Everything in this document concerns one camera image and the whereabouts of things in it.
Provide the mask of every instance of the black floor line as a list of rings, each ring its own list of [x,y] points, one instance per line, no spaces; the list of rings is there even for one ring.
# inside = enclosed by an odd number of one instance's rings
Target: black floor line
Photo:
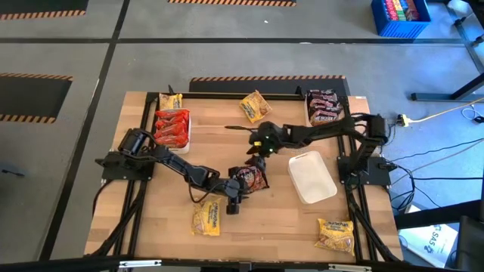
[[[124,19],[126,17],[126,12],[128,10],[130,0],[124,0],[123,6],[119,13],[118,21],[114,29],[112,40],[119,38],[119,33],[123,27]],[[52,251],[55,246],[55,240],[61,228],[62,219],[69,202],[70,194],[72,192],[74,181],[76,180],[76,175],[79,170],[79,165],[81,163],[82,154],[84,153],[85,145],[88,140],[89,132],[91,131],[92,122],[94,120],[96,109],[98,108],[99,100],[101,99],[101,93],[103,91],[104,83],[106,82],[107,73],[113,59],[114,50],[116,49],[116,43],[111,42],[107,48],[106,57],[104,58],[101,71],[99,73],[98,83],[92,95],[91,103],[89,104],[87,113],[82,124],[81,132],[77,138],[75,149],[70,160],[69,168],[67,169],[67,174],[62,185],[62,190],[60,192],[59,200],[57,201],[56,209],[52,217],[51,223],[47,235],[45,236],[44,246],[40,252],[39,260],[47,261],[51,258]]]
[[[462,45],[461,39],[332,39],[332,38],[121,38],[118,44],[367,44]]]
[[[111,38],[0,38],[0,44],[101,44],[112,41]]]
[[[0,38],[0,44],[363,44],[462,45],[462,39],[340,39],[340,38]]]

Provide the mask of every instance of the yellow snack bag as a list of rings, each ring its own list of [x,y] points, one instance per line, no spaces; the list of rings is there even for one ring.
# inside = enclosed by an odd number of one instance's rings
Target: yellow snack bag
[[[351,221],[319,221],[319,241],[316,247],[322,249],[332,249],[355,255],[355,237],[353,237],[353,222]]]
[[[182,108],[182,94],[166,95],[160,94],[160,109],[172,110]]]
[[[210,198],[194,204],[191,233],[220,236],[220,198]]]
[[[251,123],[258,121],[272,111],[271,106],[264,100],[259,91],[247,95],[241,102],[240,107],[244,110]]]

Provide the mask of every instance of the concrete floor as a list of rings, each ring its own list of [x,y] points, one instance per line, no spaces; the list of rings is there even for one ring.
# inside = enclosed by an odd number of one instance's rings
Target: concrete floor
[[[110,38],[123,1],[91,0],[85,17],[0,23],[2,37]],[[177,5],[132,1],[122,38],[379,38],[370,0],[300,0],[298,8]],[[433,22],[419,38],[458,39],[444,5],[432,4]],[[0,160],[29,173],[3,175],[0,183],[0,262],[36,259],[54,211],[107,45],[0,44],[0,73],[74,76],[53,125],[0,122]],[[406,113],[419,119],[456,104],[417,103],[412,92],[453,92],[478,75],[463,45],[117,45],[53,258],[82,255],[101,168],[94,159],[110,148],[126,91],[187,91],[195,76],[345,75],[352,95],[366,96],[372,113]],[[481,105],[476,108],[481,112]],[[389,159],[482,137],[484,127],[455,111],[428,122],[397,128],[384,155]],[[402,160],[413,169],[455,150]],[[484,146],[425,168],[418,177],[482,175]],[[401,173],[394,172],[393,178]],[[441,206],[480,197],[478,181],[420,181],[418,187]],[[393,187],[402,193],[408,180]],[[416,193],[415,202],[433,204]]]

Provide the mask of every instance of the blue crate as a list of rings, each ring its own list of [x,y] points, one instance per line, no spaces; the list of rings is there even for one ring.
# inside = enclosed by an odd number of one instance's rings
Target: blue crate
[[[371,9],[377,26],[378,35],[382,37],[415,39],[430,24],[430,14],[425,0],[414,0],[420,15],[419,21],[392,21],[388,17],[384,0],[373,0]]]

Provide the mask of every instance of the white plastic container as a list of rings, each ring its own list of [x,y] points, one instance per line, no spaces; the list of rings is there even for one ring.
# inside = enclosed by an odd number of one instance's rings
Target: white plastic container
[[[330,172],[317,151],[290,158],[288,171],[304,204],[316,203],[337,193]]]

